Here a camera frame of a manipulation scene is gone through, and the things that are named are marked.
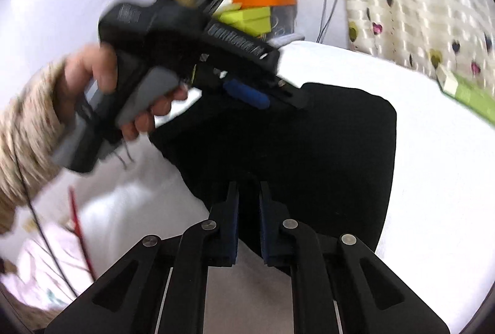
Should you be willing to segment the person's left hand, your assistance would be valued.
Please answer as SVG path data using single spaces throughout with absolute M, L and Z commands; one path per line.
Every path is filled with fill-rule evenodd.
M 111 94 L 117 87 L 117 55 L 112 47 L 106 44 L 89 44 L 66 58 L 64 71 L 57 78 L 53 94 L 54 111 L 61 123 L 68 124 L 72 120 L 75 103 L 92 79 L 106 94 Z M 184 86 L 159 97 L 132 122 L 120 126 L 123 138 L 133 141 L 142 133 L 152 132 L 155 129 L 156 116 L 169 114 L 173 102 L 187 98 L 188 89 Z

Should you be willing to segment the floral sleeve left forearm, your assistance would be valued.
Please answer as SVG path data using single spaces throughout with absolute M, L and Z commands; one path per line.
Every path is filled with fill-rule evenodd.
M 27 205 L 60 168 L 51 160 L 65 126 L 53 106 L 65 63 L 39 70 L 1 113 L 1 233 L 11 231 L 17 208 Z

